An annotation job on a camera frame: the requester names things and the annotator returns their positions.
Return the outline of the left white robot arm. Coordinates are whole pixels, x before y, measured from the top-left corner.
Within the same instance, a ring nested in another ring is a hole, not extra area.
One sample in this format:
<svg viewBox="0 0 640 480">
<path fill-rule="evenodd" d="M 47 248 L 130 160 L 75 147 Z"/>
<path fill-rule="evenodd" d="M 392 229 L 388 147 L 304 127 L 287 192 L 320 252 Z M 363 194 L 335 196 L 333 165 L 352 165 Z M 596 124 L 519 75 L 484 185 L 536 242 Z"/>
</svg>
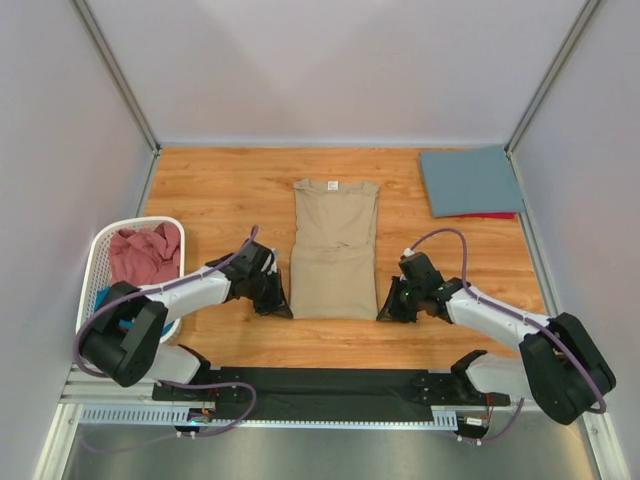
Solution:
<svg viewBox="0 0 640 480">
<path fill-rule="evenodd" d="M 74 361 L 85 373 L 121 387 L 152 379 L 190 389 L 209 363 L 188 347 L 162 342 L 164 328 L 241 298 L 250 300 L 258 315 L 293 317 L 274 251 L 253 238 L 237 252 L 174 280 L 143 287 L 116 283 L 76 333 Z"/>
</svg>

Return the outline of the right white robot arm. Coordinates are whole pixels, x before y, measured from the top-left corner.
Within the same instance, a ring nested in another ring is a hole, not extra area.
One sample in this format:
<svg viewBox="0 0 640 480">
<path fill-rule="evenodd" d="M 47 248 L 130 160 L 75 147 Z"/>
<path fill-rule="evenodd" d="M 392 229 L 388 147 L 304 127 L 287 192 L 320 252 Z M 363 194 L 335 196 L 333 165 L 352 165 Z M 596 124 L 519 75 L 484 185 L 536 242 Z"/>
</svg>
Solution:
<svg viewBox="0 0 640 480">
<path fill-rule="evenodd" d="M 477 351 L 461 359 L 456 366 L 475 391 L 532 400 L 563 425 L 587 411 L 603 410 L 616 377 L 577 317 L 532 314 L 486 296 L 460 278 L 446 280 L 422 252 L 406 250 L 399 268 L 379 320 L 410 323 L 424 312 L 515 352 L 505 358 Z"/>
</svg>

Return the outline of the beige t shirt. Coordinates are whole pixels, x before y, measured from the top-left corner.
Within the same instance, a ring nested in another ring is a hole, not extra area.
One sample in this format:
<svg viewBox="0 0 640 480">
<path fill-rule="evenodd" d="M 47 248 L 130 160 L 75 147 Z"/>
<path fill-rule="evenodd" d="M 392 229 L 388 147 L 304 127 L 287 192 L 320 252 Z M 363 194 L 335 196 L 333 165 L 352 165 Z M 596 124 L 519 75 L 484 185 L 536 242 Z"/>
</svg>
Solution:
<svg viewBox="0 0 640 480">
<path fill-rule="evenodd" d="M 374 320 L 380 188 L 370 181 L 294 183 L 290 305 L 296 319 Z"/>
</svg>

